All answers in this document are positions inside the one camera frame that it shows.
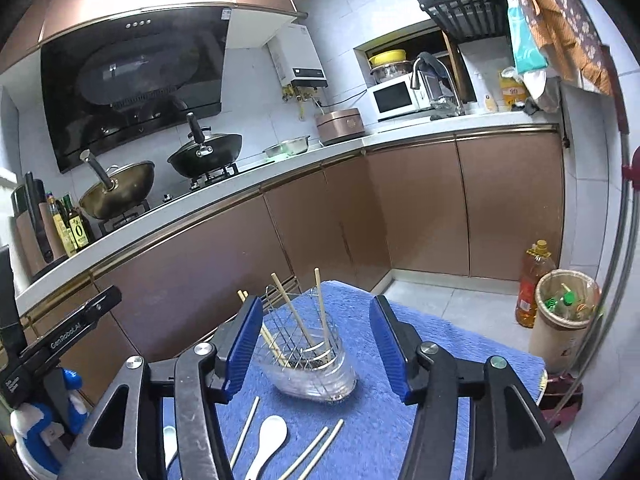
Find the blue white gloved left hand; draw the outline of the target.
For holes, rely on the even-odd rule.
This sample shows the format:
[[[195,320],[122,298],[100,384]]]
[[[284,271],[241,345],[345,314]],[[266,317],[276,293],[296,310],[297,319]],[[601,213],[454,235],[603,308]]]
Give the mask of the blue white gloved left hand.
[[[23,403],[11,412],[10,424],[17,456],[26,474],[32,479],[56,479],[68,454],[69,444],[64,437],[81,432],[89,416],[85,401],[79,393],[82,378],[74,370],[62,369],[64,379],[64,410],[70,426],[55,420],[54,409],[42,402]]]

